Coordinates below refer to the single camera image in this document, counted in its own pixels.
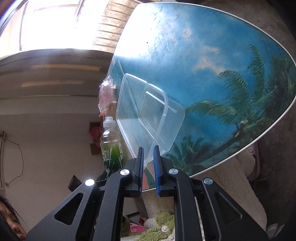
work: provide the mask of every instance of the clear plastic box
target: clear plastic box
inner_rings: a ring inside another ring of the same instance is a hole
[[[125,74],[121,83],[116,120],[133,158],[144,148],[144,167],[153,160],[153,148],[168,152],[184,120],[182,105],[146,81]]]

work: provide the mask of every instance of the person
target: person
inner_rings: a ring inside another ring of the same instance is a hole
[[[18,218],[19,214],[11,206],[10,202],[0,195],[0,215],[8,223],[11,230],[19,237],[20,240],[25,240],[26,231],[23,229]]]

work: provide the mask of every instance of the pearl button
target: pearl button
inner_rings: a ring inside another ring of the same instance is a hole
[[[166,233],[168,231],[168,226],[162,226],[161,231],[163,231],[164,233]]]

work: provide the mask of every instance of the triangular cutout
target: triangular cutout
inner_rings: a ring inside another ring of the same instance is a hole
[[[226,225],[241,219],[242,215],[221,193],[216,193],[215,197],[221,210],[223,221]]]
[[[55,220],[58,220],[66,225],[71,225],[78,207],[83,198],[83,193],[77,193],[64,207],[62,207],[54,216]]]

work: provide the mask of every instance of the concrete floor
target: concrete floor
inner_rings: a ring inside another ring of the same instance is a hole
[[[296,42],[277,12],[265,0],[207,0],[202,5],[241,17],[279,41],[296,59]],[[296,205],[296,105],[259,140],[260,176],[252,184],[267,225],[284,224]]]

